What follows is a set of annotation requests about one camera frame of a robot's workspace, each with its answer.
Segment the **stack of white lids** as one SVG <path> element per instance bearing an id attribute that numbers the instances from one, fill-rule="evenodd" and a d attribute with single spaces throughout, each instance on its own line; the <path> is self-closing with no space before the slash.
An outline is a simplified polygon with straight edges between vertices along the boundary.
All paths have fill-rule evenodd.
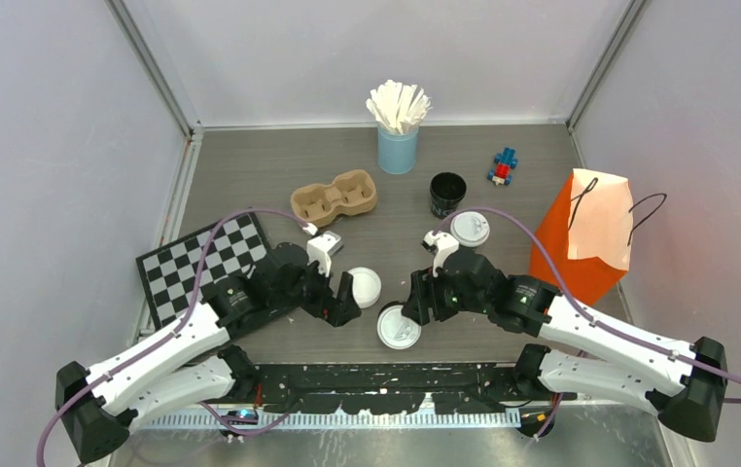
<path id="1" fill-rule="evenodd" d="M 374 305 L 381 295 L 381 279 L 372 269 L 356 267 L 348 271 L 353 277 L 352 294 L 360 309 Z"/>

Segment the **white plastic cup lid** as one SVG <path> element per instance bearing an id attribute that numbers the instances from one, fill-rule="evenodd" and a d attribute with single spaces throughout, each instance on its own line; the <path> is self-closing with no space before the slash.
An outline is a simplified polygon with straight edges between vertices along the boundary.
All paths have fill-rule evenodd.
<path id="1" fill-rule="evenodd" d="M 482 214 L 466 211 L 456 215 L 451 221 L 450 233 L 462 246 L 477 248 L 490 236 L 490 225 Z"/>

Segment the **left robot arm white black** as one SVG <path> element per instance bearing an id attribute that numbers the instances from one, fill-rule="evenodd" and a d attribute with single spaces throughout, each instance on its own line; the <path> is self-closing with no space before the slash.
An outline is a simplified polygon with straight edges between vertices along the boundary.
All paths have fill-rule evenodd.
<path id="1" fill-rule="evenodd" d="M 360 316 L 353 277 L 333 290 L 341 248 L 332 232 L 305 246 L 281 243 L 246 273 L 205 284 L 192 313 L 119 355 L 88 368 L 71 362 L 56 374 L 56 408 L 79 460 L 117 450 L 145 423 L 188 405 L 255 398 L 261 375 L 235 341 L 298 307 L 339 327 Z"/>

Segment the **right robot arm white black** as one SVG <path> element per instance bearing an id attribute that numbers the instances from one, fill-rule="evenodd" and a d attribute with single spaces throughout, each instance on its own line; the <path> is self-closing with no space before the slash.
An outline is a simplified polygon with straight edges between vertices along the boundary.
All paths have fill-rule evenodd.
<path id="1" fill-rule="evenodd" d="M 531 275 L 504 274 L 470 250 L 441 267 L 418 269 L 402 309 L 420 326 L 460 312 L 484 315 L 514 334 L 559 342 L 587 352 L 576 357 L 545 345 L 526 345 L 513 386 L 526 399 L 582 393 L 638 408 L 666 428 L 699 442 L 716 440 L 727 382 L 724 346 L 701 337 L 676 340 L 642 330 L 581 302 Z"/>

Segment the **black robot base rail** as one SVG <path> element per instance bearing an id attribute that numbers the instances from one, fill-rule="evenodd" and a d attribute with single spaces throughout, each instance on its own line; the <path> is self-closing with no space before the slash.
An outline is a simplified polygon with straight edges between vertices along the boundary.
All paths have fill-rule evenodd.
<path id="1" fill-rule="evenodd" d="M 259 402 L 269 413 L 374 415 L 415 413 L 432 403 L 437 414 L 500 413 L 552 394 L 517 382 L 501 363 L 262 364 L 219 403 Z"/>

